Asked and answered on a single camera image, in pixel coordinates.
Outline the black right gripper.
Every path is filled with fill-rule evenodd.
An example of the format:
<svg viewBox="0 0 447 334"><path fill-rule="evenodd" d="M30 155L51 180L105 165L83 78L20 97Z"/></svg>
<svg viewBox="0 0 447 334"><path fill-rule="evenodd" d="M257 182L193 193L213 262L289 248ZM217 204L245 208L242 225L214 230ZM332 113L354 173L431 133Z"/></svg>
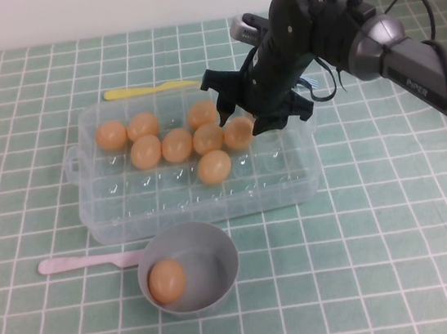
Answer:
<svg viewBox="0 0 447 334"><path fill-rule="evenodd" d="M308 120L314 105L294 91L308 66L307 49L290 23L270 27L238 71L206 70L201 89L217 92L220 127L240 107L254 117L253 136L283 130L290 116Z"/></svg>

